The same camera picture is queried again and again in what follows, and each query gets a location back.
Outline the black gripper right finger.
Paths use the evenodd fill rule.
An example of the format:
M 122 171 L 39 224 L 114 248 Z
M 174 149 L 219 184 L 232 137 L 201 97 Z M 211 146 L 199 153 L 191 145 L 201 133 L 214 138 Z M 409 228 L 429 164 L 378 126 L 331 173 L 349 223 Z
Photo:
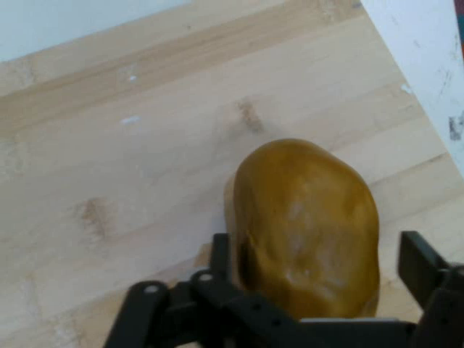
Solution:
M 417 231 L 401 232 L 398 274 L 423 313 L 411 347 L 463 346 L 463 264 L 446 261 Z

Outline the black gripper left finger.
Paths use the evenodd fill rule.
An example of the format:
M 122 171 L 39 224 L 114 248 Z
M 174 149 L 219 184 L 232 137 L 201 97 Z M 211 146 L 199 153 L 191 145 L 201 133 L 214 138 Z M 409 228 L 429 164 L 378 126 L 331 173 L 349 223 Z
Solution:
M 228 279 L 229 237 L 213 236 L 207 269 L 168 288 L 159 281 L 130 287 L 106 347 L 298 347 L 297 323 L 264 298 Z

